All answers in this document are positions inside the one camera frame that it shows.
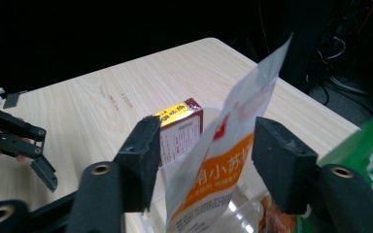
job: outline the small box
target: small box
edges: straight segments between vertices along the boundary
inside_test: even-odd
[[[193,98],[154,114],[161,119],[160,167],[174,161],[195,146],[202,133],[203,115],[203,109]]]

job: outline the orange stripe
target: orange stripe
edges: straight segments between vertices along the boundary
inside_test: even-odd
[[[189,191],[186,201],[173,214],[171,220],[202,198],[237,184],[253,141],[254,133],[225,154],[206,160],[201,166],[195,185]]]

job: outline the table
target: table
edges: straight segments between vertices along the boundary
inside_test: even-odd
[[[142,117],[189,97],[221,107],[255,66],[220,40],[206,38],[21,94],[17,106],[4,111],[47,129],[44,155],[56,169],[58,188],[48,191],[28,162],[0,156],[0,201],[22,200],[33,211],[77,190],[84,168],[112,160]],[[265,117],[320,156],[358,130],[283,80]],[[138,232],[140,220],[128,215],[128,232]]]

